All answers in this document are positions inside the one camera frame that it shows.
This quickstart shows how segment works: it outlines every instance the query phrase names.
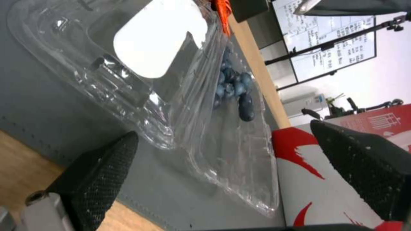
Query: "gray surface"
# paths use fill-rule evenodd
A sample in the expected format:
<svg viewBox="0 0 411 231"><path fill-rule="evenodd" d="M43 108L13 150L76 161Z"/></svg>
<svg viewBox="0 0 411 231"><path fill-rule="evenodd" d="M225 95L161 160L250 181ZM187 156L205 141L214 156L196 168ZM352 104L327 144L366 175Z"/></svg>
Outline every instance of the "gray surface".
<svg viewBox="0 0 411 231"><path fill-rule="evenodd" d="M14 1L0 2L0 129L68 165L127 129L60 81L11 36L6 16ZM268 219L218 187L198 181L186 166L184 153L160 151L141 139L118 199L167 229L284 225L281 207Z"/></svg>
<svg viewBox="0 0 411 231"><path fill-rule="evenodd" d="M282 40L271 3L269 11L252 17L247 22L259 49Z"/></svg>

